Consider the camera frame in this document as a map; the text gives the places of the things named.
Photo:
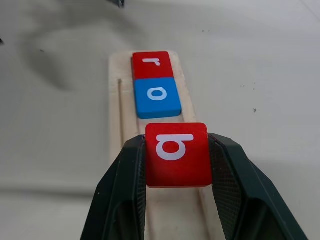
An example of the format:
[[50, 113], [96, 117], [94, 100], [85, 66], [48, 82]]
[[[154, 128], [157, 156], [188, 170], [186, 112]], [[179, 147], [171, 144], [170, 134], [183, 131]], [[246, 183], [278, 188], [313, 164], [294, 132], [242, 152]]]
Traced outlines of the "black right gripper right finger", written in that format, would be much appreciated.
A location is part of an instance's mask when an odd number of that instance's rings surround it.
[[212, 192], [226, 240], [302, 240], [273, 182], [235, 141], [208, 134]]

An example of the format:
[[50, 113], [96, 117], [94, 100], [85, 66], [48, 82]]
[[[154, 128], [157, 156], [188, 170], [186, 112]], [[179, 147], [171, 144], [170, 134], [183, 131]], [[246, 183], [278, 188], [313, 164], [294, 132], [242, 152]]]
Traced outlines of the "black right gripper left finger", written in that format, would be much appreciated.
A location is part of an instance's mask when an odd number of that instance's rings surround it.
[[124, 144], [96, 187], [80, 240], [144, 240], [146, 139]]

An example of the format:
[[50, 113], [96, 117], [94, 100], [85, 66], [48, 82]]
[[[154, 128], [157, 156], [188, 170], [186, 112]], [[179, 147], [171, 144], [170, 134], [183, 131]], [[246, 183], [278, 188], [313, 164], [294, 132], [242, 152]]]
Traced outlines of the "red letter b block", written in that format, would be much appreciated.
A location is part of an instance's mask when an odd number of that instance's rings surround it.
[[149, 123], [145, 139], [148, 187], [197, 188], [212, 184], [204, 123]]

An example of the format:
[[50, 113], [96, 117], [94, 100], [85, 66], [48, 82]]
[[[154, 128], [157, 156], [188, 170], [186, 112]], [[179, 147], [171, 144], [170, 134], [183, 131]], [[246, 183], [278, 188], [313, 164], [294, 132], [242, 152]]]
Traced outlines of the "light wooden letter tray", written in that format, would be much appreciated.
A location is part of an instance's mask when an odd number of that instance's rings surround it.
[[[178, 54], [169, 51], [182, 105], [177, 117], [139, 119], [136, 113], [132, 51], [109, 58], [109, 161], [124, 143], [145, 134], [148, 123], [196, 122], [196, 115]], [[211, 186], [147, 188], [144, 240], [226, 240]]]

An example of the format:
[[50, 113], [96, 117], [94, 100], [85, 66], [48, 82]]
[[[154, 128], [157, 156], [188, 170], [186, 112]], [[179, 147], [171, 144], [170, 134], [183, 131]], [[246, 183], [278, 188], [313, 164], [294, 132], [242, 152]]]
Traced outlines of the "red letter r block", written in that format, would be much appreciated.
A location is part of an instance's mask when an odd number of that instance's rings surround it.
[[132, 70], [134, 80], [174, 77], [167, 51], [134, 52]]

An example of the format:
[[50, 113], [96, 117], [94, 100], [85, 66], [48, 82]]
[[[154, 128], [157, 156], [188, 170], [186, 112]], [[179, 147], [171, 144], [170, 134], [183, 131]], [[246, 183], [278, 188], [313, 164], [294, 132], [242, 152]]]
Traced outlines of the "blue letter o block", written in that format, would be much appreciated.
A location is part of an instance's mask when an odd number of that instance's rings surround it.
[[140, 119], [177, 117], [182, 105], [173, 77], [137, 79], [134, 82], [136, 113]]

